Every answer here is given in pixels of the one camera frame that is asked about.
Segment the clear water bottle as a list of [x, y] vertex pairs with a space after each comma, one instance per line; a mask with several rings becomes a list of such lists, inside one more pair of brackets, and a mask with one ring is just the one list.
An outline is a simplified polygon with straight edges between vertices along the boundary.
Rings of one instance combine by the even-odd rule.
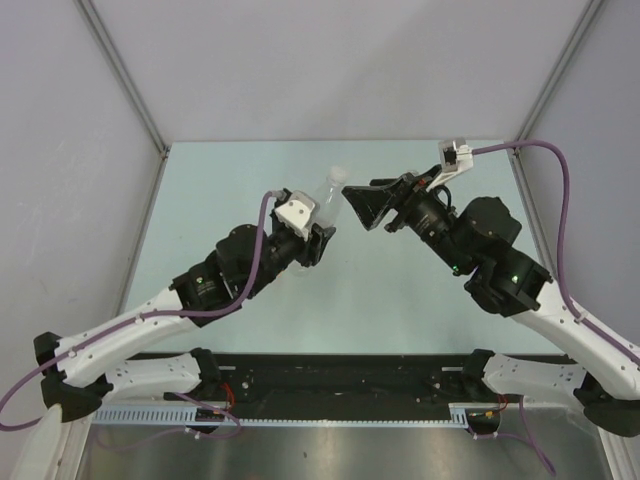
[[[344, 198], [342, 196], [342, 189], [344, 188], [346, 182], [344, 184], [334, 182], [329, 178], [328, 173], [326, 179], [316, 189], [316, 191], [312, 194], [309, 194], [319, 204], [319, 211], [315, 215], [313, 225], [319, 224], [322, 227], [335, 227], [336, 220], [339, 216], [344, 201]], [[304, 272], [307, 272], [308, 269], [309, 268], [303, 268], [299, 265], [295, 269], [295, 272], [297, 274], [303, 274]]]

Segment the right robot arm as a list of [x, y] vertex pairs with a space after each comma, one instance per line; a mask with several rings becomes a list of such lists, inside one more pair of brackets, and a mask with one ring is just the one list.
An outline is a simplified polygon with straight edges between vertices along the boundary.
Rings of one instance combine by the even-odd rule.
[[456, 276], [485, 312], [510, 318], [537, 332], [569, 358], [568, 364], [525, 361], [475, 350], [461, 376], [473, 401], [511, 394], [566, 406], [609, 433], [639, 434], [639, 366], [625, 341], [590, 315], [570, 316], [558, 280], [513, 243], [522, 229], [498, 197], [477, 197], [462, 212], [445, 186], [432, 184], [436, 172], [406, 173], [346, 186], [342, 194], [366, 230], [395, 217], [384, 228], [410, 228]]

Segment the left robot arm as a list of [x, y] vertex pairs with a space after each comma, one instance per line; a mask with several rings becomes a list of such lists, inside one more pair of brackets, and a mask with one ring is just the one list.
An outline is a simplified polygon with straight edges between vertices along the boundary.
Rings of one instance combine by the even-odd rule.
[[63, 421], [70, 422], [116, 399], [214, 397], [222, 374], [211, 351], [194, 348], [152, 360], [139, 360], [137, 354], [240, 310], [245, 299], [255, 297], [293, 262], [317, 265], [335, 232], [313, 225], [303, 239], [279, 222], [270, 234], [256, 225], [238, 226], [203, 262], [138, 308], [75, 336], [39, 335], [34, 349], [44, 369], [44, 404], [60, 406]]

